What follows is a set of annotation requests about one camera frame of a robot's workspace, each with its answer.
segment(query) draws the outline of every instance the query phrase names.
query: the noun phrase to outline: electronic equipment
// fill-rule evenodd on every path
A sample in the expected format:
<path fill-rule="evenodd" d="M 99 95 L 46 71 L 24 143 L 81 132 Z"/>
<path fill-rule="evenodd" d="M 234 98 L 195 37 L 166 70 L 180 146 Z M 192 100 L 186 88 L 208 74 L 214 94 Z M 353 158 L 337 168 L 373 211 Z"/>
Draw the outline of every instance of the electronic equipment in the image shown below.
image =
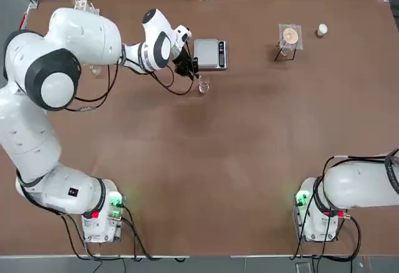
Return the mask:
<path fill-rule="evenodd" d="M 198 58 L 198 68 L 226 69 L 227 43 L 217 39 L 196 39 L 194 57 Z"/>

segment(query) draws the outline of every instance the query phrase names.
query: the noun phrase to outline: wire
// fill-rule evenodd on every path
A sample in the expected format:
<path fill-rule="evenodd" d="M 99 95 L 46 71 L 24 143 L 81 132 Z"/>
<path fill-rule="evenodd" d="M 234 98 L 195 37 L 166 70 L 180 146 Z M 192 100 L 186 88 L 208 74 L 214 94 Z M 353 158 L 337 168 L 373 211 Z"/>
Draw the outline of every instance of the wire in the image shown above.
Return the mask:
<path fill-rule="evenodd" d="M 126 206 L 123 206 L 123 208 L 127 210 L 127 212 L 129 213 L 129 216 L 132 215 L 131 212 L 130 212 L 130 210 L 129 210 Z M 135 229 L 133 220 L 132 220 L 132 222 L 130 222 L 128 219 L 122 217 L 122 221 L 126 222 L 126 223 L 130 226 L 130 228 L 132 229 L 133 234 L 134 234 L 135 238 L 137 239 L 138 246 L 140 247 L 140 250 L 141 250 L 142 253 L 145 255 L 145 257 L 146 257 L 148 260 L 150 260 L 150 261 L 159 261 L 161 258 L 159 258 L 159 257 L 152 257 L 152 256 L 149 255 L 149 254 L 147 253 L 147 251 L 145 250 L 145 248 L 144 248 L 144 246 L 143 246 L 143 243 L 142 243 L 142 240 L 141 240 L 140 237 L 138 236 L 138 233 L 137 233 L 137 231 L 136 231 L 136 229 Z"/>
<path fill-rule="evenodd" d="M 102 99 L 102 101 L 98 105 L 96 105 L 96 106 L 84 106 L 84 107 L 80 107 L 78 109 L 71 109 L 71 108 L 65 108 L 65 109 L 67 111 L 70 111 L 70 112 L 84 112 L 84 111 L 92 111 L 92 110 L 100 108 L 105 103 L 105 101 L 107 100 L 108 94 L 110 93 L 110 91 L 112 90 L 112 87 L 115 84 L 115 81 L 116 81 L 117 76 L 118 76 L 118 67 L 119 67 L 119 65 L 116 64 L 115 74 L 113 76 L 112 83 L 110 84 L 110 66 L 108 65 L 108 88 L 107 88 L 107 91 L 101 97 L 94 98 L 92 100 L 87 100 L 87 99 L 83 99 L 83 98 L 77 98 L 77 100 L 80 100 L 80 101 L 83 101 L 83 102 L 96 102 L 96 101 Z"/>
<path fill-rule="evenodd" d="M 100 264 L 97 266 L 97 268 L 94 269 L 93 273 L 95 273 L 95 271 L 97 271 L 102 266 L 102 261 L 96 260 L 96 262 L 100 262 Z"/>
<path fill-rule="evenodd" d="M 172 89 L 169 88 L 170 86 L 167 86 L 167 85 L 163 84 L 163 83 L 161 82 L 161 80 L 156 76 L 155 73 L 152 73 L 152 74 L 150 74 L 150 75 L 151 75 L 151 76 L 154 78 L 154 80 L 156 80 L 163 88 L 165 88 L 167 91 L 169 91 L 170 93 L 173 93 L 173 94 L 175 94 L 175 95 L 186 95 L 188 92 L 190 92 L 191 88 L 193 88 L 194 79 L 191 79 L 190 87 L 188 87 L 188 89 L 187 89 L 186 91 L 184 91 L 184 92 L 175 92 L 174 90 L 172 90 Z"/>
<path fill-rule="evenodd" d="M 328 223 L 327 223 L 327 230 L 325 231 L 322 253 L 321 253 L 321 255 L 319 256 L 319 259 L 317 260 L 316 273 L 319 273 L 319 264 L 320 264 L 320 260 L 321 260 L 321 259 L 323 258 L 323 256 L 324 256 L 325 242 L 327 241 L 327 235 L 328 235 L 328 233 L 329 233 L 330 220 L 331 220 L 331 214 L 329 214 L 329 221 L 328 221 Z"/>
<path fill-rule="evenodd" d="M 126 273 L 126 263 L 125 263 L 125 259 L 121 258 L 122 262 L 123 262 L 123 273 Z"/>
<path fill-rule="evenodd" d="M 110 66 L 108 65 L 108 81 L 109 81 L 109 77 L 110 77 Z M 86 102 L 86 103 L 98 102 L 99 100 L 105 98 L 110 93 L 110 91 L 112 90 L 112 87 L 115 85 L 116 80 L 117 80 L 117 73 L 115 73 L 115 75 L 113 76 L 112 83 L 111 83 L 111 85 L 108 85 L 107 91 L 99 97 L 88 99 L 88 98 L 80 98 L 80 97 L 75 96 L 75 99 L 80 100 L 81 102 Z"/>
<path fill-rule="evenodd" d="M 131 63 L 133 63 L 134 65 L 138 66 L 139 68 L 143 69 L 143 67 L 140 66 L 140 64 L 138 64 L 137 62 L 134 62 L 133 60 L 128 59 L 128 58 L 126 58 L 126 60 L 129 61 L 129 62 L 131 62 Z M 170 93 L 173 93 L 173 94 L 175 94 L 175 95 L 186 95 L 188 92 L 190 92 L 190 90 L 191 90 L 191 88 L 193 87 L 193 84 L 194 84 L 194 79 L 191 79 L 191 85 L 190 85 L 190 87 L 189 87 L 186 91 L 184 91 L 184 92 L 175 92 L 174 90 L 170 89 L 170 87 L 171 87 L 171 86 L 173 85 L 173 83 L 175 82 L 175 73 L 172 71 L 172 69 L 170 68 L 169 65 L 167 65 L 167 67 L 169 68 L 170 72 L 172 73 L 172 82 L 171 82 L 171 84 L 169 84 L 169 85 L 165 85 L 164 83 L 162 83 L 162 81 L 158 78 L 158 76 L 157 76 L 154 72 L 146 71 L 146 72 L 143 74 L 143 73 L 137 72 L 136 70 L 134 70 L 134 69 L 132 69 L 132 68 L 130 68 L 130 67 L 128 67 L 128 68 L 129 68 L 131 71 L 133 71 L 135 74 L 137 74 L 137 75 L 150 75 L 150 76 L 153 77 L 154 80 L 156 80 L 163 88 L 165 88 L 167 91 L 169 91 Z"/>

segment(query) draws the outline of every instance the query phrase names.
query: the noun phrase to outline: brown tabletop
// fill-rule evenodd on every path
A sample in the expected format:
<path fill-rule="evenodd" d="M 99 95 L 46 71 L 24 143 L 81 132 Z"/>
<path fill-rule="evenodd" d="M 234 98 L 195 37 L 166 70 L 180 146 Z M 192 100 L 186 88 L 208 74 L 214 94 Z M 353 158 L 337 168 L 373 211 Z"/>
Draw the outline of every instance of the brown tabletop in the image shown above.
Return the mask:
<path fill-rule="evenodd" d="M 292 254 L 292 196 L 302 181 L 321 174 L 330 155 L 398 146 L 399 37 L 382 0 L 93 3 L 128 44 L 144 40 L 141 20 L 154 7 L 173 27 L 190 27 L 194 39 L 228 43 L 229 68 L 210 73 L 204 96 L 195 88 L 178 97 L 150 77 L 120 69 L 100 109 L 50 114 L 61 162 L 116 182 L 151 254 Z M 73 4 L 41 0 L 28 28 L 45 34 L 61 6 Z M 272 61 L 279 23 L 302 26 L 304 50 L 294 61 Z M 329 28 L 323 39 L 314 34 L 320 23 Z M 188 81 L 176 79 L 184 90 Z M 94 97 L 106 84 L 105 69 L 97 79 L 85 70 L 78 93 Z M 72 254 L 62 221 L 17 194 L 14 167 L 4 152 L 0 158 L 0 254 Z M 397 208 L 350 213 L 362 228 L 361 254 L 399 253 Z M 352 253 L 355 232 L 346 225 L 326 253 Z M 131 233 L 123 233 L 121 244 L 92 249 L 133 254 Z M 305 245 L 304 252 L 319 253 L 320 244 Z"/>

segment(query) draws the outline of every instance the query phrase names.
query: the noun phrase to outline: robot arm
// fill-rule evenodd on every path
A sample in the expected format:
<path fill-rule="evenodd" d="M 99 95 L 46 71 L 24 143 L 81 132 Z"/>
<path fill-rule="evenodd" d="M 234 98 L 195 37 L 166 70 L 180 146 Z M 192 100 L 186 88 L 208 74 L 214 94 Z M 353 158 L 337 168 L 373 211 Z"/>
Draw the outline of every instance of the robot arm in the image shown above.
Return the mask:
<path fill-rule="evenodd" d="M 307 178 L 296 194 L 299 232 L 303 229 L 308 241 L 324 241 L 328 229 L 331 241 L 343 210 L 399 205 L 397 151 L 374 157 L 336 156 L 344 160 L 329 168 L 324 179 Z"/>
<path fill-rule="evenodd" d="M 42 206 L 82 214 L 86 241 L 117 237 L 122 195 L 112 181 L 59 163 L 60 143 L 45 110 L 63 110 L 73 101 L 81 64 L 118 63 L 147 73 L 166 67 L 170 58 L 177 65 L 187 62 L 187 28 L 174 31 L 157 9 L 145 14 L 143 26 L 145 42 L 127 46 L 112 21 L 60 8 L 44 37 L 17 31 L 6 42 L 8 83 L 0 89 L 0 143 L 17 168 L 16 188 Z"/>

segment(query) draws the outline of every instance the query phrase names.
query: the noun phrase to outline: metal stand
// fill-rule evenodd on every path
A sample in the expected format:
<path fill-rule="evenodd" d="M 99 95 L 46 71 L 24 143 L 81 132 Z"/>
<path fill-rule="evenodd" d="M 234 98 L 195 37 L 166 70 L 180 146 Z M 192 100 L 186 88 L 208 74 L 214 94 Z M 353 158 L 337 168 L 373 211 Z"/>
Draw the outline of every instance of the metal stand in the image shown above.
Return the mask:
<path fill-rule="evenodd" d="M 277 53 L 276 58 L 274 58 L 274 61 L 277 61 L 277 60 L 278 60 L 278 58 L 279 58 L 279 56 L 280 56 L 280 54 L 281 54 L 281 51 L 283 51 L 284 49 L 287 49 L 287 48 L 284 48 L 284 46 L 285 46 L 286 43 L 287 43 L 287 42 L 286 42 L 284 39 L 281 39 L 281 40 L 279 41 L 278 46 L 280 47 L 280 50 L 279 50 L 279 52 Z M 297 45 L 298 45 L 298 43 L 295 44 L 294 53 L 293 53 L 293 55 L 292 55 L 292 59 L 280 59 L 280 60 L 278 60 L 278 61 L 292 61 L 292 60 L 294 60 L 294 58 L 295 58 L 295 53 L 297 52 Z"/>

